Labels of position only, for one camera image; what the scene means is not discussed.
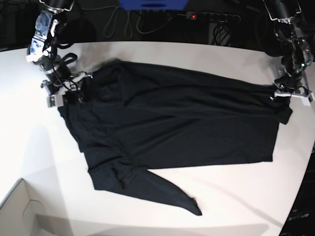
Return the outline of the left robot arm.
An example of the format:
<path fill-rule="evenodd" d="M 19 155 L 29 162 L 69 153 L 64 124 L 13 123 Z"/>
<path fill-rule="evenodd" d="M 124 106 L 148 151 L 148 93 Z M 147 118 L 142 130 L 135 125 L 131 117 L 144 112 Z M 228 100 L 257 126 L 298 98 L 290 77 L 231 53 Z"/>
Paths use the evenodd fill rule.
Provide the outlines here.
<path fill-rule="evenodd" d="M 299 98 L 303 105 L 310 106 L 315 95 L 309 88 L 305 70 L 311 66 L 314 56 L 300 26 L 301 6 L 297 0 L 265 0 L 263 3 L 275 23 L 275 37 L 284 46 L 279 78 L 274 81 L 277 87 L 274 97 Z"/>

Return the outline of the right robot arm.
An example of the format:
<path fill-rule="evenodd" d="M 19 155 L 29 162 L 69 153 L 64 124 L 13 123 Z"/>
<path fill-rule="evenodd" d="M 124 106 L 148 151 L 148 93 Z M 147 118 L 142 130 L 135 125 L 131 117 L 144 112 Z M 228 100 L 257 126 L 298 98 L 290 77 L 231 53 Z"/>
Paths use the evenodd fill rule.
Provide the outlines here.
<path fill-rule="evenodd" d="M 65 104 L 86 102 L 82 85 L 91 73 L 81 71 L 73 73 L 68 65 L 76 62 L 78 56 L 68 53 L 58 55 L 58 49 L 67 49 L 71 43 L 62 44 L 58 37 L 66 26 L 66 12 L 73 9 L 74 0 L 40 0 L 43 9 L 35 21 L 35 31 L 27 50 L 28 63 L 39 67 L 47 79 L 40 87 L 47 92 L 47 106 L 62 107 Z"/>

